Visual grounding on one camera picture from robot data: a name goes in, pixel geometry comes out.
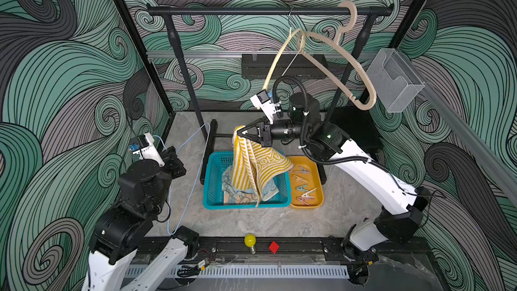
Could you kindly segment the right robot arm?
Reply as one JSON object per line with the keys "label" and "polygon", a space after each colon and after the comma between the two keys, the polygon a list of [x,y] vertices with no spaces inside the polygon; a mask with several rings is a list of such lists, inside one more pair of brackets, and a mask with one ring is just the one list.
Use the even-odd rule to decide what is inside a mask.
{"label": "right robot arm", "polygon": [[[277,96],[280,82],[296,84],[299,92],[289,98],[284,113]],[[354,226],[346,241],[358,251],[370,251],[386,241],[406,243],[421,228],[424,210],[430,203],[429,191],[405,183],[371,158],[339,126],[322,120],[319,101],[300,80],[288,76],[277,79],[272,91],[261,90],[251,97],[253,106],[264,116],[244,126],[237,137],[270,148],[275,140],[299,141],[304,155],[316,164],[334,165],[353,177],[382,205],[380,215]]]}

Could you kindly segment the green clothespin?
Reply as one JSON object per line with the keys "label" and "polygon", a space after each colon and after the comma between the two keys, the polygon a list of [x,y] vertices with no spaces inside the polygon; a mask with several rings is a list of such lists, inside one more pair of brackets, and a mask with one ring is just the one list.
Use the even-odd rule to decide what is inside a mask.
{"label": "green clothespin", "polygon": [[311,193],[312,192],[312,190],[307,189],[307,185],[297,186],[296,187],[296,191],[298,191],[298,192],[300,192],[302,194],[304,194],[304,193]]}

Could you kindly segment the yellow striped towel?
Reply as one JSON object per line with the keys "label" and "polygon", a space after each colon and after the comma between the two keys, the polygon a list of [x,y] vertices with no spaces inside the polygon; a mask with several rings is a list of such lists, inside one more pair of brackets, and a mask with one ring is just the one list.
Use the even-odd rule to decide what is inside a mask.
{"label": "yellow striped towel", "polygon": [[235,128],[232,143],[234,151],[231,183],[238,190],[253,189],[257,203],[261,202],[261,188],[277,175],[288,173],[293,163],[277,150],[237,136]]}

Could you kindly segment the blue wire hanger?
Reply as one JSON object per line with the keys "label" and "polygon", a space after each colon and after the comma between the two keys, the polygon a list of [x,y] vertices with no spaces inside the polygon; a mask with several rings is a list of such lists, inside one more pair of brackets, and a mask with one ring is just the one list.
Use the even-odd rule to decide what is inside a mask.
{"label": "blue wire hanger", "polygon": [[201,207],[203,188],[200,184],[201,168],[210,124],[185,122],[171,127],[166,145],[174,146],[179,159],[186,168],[186,175],[172,181],[167,202],[171,208],[164,208],[159,222],[154,222],[149,236],[168,236],[182,226],[190,226],[192,217]]}

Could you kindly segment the light blue towel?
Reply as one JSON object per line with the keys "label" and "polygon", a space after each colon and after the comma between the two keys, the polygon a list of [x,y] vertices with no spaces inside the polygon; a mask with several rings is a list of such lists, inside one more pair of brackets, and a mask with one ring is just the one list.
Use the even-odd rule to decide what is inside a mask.
{"label": "light blue towel", "polygon": [[267,202],[279,193],[275,180],[271,179],[261,188],[261,201]]}

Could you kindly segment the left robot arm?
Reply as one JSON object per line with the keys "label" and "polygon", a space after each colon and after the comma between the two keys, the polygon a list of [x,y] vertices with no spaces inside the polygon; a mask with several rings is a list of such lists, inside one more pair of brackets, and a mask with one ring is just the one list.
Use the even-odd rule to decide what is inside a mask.
{"label": "left robot arm", "polygon": [[186,169],[173,147],[160,153],[164,165],[145,158],[118,178],[116,201],[101,215],[90,239],[83,290],[157,290],[172,269],[199,250],[199,234],[181,226],[159,255],[129,284],[128,268],[166,203],[170,184]]}

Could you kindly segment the pink wooden hanger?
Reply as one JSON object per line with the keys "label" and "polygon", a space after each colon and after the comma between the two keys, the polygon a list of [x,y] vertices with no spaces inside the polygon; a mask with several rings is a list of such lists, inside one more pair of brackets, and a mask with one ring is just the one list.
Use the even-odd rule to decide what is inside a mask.
{"label": "pink wooden hanger", "polygon": [[[299,39],[297,40],[297,49],[300,51],[300,53],[305,56],[311,62],[314,66],[316,66],[320,71],[323,72],[324,75],[326,75],[334,84],[337,85],[338,89],[342,91],[343,94],[346,95],[346,97],[349,99],[350,102],[352,102],[358,109],[360,110],[370,110],[374,107],[376,103],[376,90],[368,77],[367,73],[363,69],[362,65],[354,58],[350,53],[348,53],[343,47],[339,45],[339,41],[341,37],[346,33],[349,32],[357,22],[358,17],[358,9],[356,5],[352,1],[344,1],[338,5],[339,8],[347,8],[351,15],[350,15],[350,21],[346,26],[339,26],[337,31],[335,32],[334,39],[331,40],[330,38],[323,36],[321,34],[318,34],[316,32],[302,32],[302,34],[299,36]],[[338,79],[335,75],[333,75],[332,72],[330,72],[325,66],[323,66],[320,62],[318,62],[315,58],[311,57],[305,50],[305,41],[306,39],[316,39],[320,42],[323,42],[324,44],[327,44],[331,48],[333,48],[339,55],[342,56],[347,62],[348,65],[353,67],[356,73],[359,75],[359,77],[362,79],[364,85],[366,86],[366,89],[370,93],[370,98],[367,101],[367,103],[363,103],[359,101],[359,98],[356,97],[349,88],[343,84],[343,82]]]}

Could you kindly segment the orange clothespin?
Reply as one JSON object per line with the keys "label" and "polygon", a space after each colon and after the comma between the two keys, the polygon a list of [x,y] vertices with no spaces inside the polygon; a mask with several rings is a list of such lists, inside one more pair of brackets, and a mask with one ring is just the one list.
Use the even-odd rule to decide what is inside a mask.
{"label": "orange clothespin", "polygon": [[300,182],[303,182],[303,183],[308,183],[308,180],[301,177],[301,176],[297,176],[297,175],[293,175],[293,178],[296,180],[296,181],[300,181]]}

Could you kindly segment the bunny pattern towel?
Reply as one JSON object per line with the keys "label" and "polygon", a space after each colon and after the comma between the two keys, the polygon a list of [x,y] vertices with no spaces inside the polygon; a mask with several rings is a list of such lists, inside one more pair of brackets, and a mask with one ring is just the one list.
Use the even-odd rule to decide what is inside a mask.
{"label": "bunny pattern towel", "polygon": [[227,167],[222,174],[222,191],[224,205],[249,205],[257,203],[257,194],[253,189],[238,190],[231,183],[233,166]]}

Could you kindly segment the cream plastic hanger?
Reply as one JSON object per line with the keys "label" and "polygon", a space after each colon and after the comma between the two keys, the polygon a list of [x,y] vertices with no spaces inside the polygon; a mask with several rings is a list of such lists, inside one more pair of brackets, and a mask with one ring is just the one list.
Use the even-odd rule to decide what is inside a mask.
{"label": "cream plastic hanger", "polygon": [[290,65],[293,63],[294,59],[302,52],[302,50],[304,49],[304,47],[306,45],[306,34],[305,34],[305,32],[301,28],[294,29],[293,26],[292,26],[292,23],[290,21],[293,10],[294,10],[293,8],[290,8],[289,14],[288,14],[289,35],[288,35],[287,39],[285,40],[284,44],[281,46],[281,48],[279,49],[279,51],[275,55],[275,57],[273,58],[273,62],[271,63],[271,66],[270,66],[269,71],[268,71],[268,73],[266,75],[265,81],[263,83],[263,87],[262,87],[263,90],[268,89],[269,83],[271,81],[271,78],[273,77],[273,73],[274,73],[274,71],[275,71],[275,69],[277,67],[277,64],[278,64],[281,56],[285,53],[285,50],[287,49],[289,43],[293,39],[297,38],[297,51],[296,51],[295,56],[292,59],[292,62],[290,63]]}

